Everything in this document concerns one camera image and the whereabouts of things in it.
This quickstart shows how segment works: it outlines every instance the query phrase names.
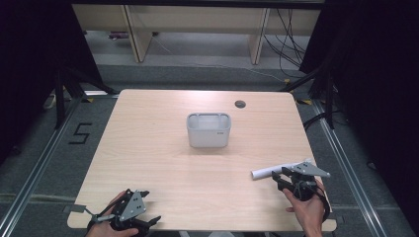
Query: white container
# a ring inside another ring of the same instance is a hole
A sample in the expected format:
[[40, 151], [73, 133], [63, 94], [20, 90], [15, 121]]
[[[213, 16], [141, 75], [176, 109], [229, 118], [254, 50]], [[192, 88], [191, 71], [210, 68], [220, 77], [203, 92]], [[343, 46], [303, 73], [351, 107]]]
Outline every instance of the white container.
[[189, 144], [192, 147], [224, 147], [228, 144], [231, 119], [224, 113], [188, 115]]

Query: aluminum rail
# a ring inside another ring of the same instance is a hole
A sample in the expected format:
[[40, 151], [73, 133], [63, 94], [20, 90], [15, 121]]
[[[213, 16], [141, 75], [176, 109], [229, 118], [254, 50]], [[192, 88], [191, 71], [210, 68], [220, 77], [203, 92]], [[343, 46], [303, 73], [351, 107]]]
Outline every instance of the aluminum rail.
[[0, 234], [2, 237], [8, 237], [12, 234], [16, 224], [18, 223], [22, 213], [25, 210], [25, 207], [28, 204], [29, 199], [31, 198], [32, 193], [37, 187], [43, 172], [45, 171], [53, 152], [55, 151], [62, 134], [67, 128], [68, 122], [74, 114], [75, 109], [81, 102], [81, 98], [76, 98], [70, 102], [70, 105], [67, 109], [67, 117], [63, 121], [61, 127], [56, 129], [51, 138], [48, 141], [45, 149], [43, 150], [40, 159], [33, 168], [31, 174], [26, 179], [24, 185], [22, 186], [19, 193], [16, 195], [14, 201], [10, 205], [8, 211], [1, 219], [0, 223]]
[[[314, 110], [319, 115], [324, 113], [323, 108], [321, 107], [320, 102], [313, 101]], [[358, 179], [354, 169], [352, 168], [351, 162], [348, 159], [342, 145], [339, 142], [339, 139], [333, 129], [330, 129], [329, 125], [326, 122], [326, 119], [322, 118], [320, 120], [321, 126], [324, 133], [326, 134], [327, 139], [332, 146], [333, 152], [338, 160], [338, 163], [343, 171], [343, 174], [348, 182], [348, 185], [354, 195], [354, 198], [360, 208], [361, 213], [364, 216], [364, 219], [367, 222], [370, 231], [373, 236], [385, 237], [388, 236], [376, 210], [373, 207], [373, 204], [370, 201], [367, 193], [365, 192], [360, 180]]]

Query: human hand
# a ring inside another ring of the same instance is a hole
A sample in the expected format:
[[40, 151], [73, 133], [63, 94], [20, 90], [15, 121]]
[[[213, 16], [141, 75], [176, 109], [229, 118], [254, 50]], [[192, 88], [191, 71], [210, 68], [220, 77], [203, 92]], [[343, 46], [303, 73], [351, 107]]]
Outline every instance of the human hand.
[[[113, 200], [111, 200], [110, 204], [117, 200], [118, 198], [124, 195], [125, 191], [119, 193]], [[110, 208], [104, 215], [110, 215], [114, 208]], [[111, 226], [111, 222], [103, 221], [102, 223], [94, 224], [89, 232], [87, 233], [86, 237], [130, 237], [136, 235], [138, 230], [136, 228], [131, 228], [127, 230], [117, 231], [114, 230]]]
[[[324, 191], [324, 186], [316, 180], [317, 187]], [[293, 196], [293, 193], [283, 189], [284, 195], [290, 201], [292, 207], [286, 209], [287, 212], [294, 212], [296, 219], [304, 230], [306, 237], [318, 237], [321, 234], [321, 224], [323, 222], [324, 206], [320, 197], [314, 195], [311, 199], [300, 201]]]

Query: floor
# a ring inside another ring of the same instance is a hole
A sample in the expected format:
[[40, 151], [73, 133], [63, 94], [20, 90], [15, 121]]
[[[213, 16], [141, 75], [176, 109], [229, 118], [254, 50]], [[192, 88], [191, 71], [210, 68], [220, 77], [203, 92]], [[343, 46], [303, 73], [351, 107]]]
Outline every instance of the floor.
[[[144, 61], [137, 63], [129, 39], [109, 39], [109, 34], [88, 32], [86, 35], [97, 64], [298, 69], [297, 65], [279, 58], [266, 42], [262, 47], [259, 63], [253, 65], [245, 35], [159, 33], [153, 37]], [[267, 39], [296, 63], [299, 63], [299, 58], [303, 57], [303, 53], [300, 53], [299, 57], [296, 56], [293, 42], [289, 37], [267, 36]], [[284, 40], [287, 44], [285, 47], [281, 43]], [[293, 41], [298, 49], [306, 48], [309, 37], [293, 37]]]

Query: wooden table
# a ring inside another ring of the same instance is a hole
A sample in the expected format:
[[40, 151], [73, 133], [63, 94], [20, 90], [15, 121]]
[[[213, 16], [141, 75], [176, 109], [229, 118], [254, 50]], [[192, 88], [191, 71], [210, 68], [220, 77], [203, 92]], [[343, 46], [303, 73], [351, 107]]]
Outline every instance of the wooden table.
[[[236, 101], [246, 107], [235, 107]], [[231, 117], [223, 148], [193, 148], [190, 113]], [[147, 211], [161, 215], [153, 229], [196, 231], [301, 230], [271, 179], [251, 171], [313, 157], [293, 96], [274, 92], [124, 90], [98, 146], [76, 204], [99, 213], [119, 192], [150, 191]], [[71, 213], [85, 228], [90, 215]], [[336, 228], [335, 220], [323, 224]]]

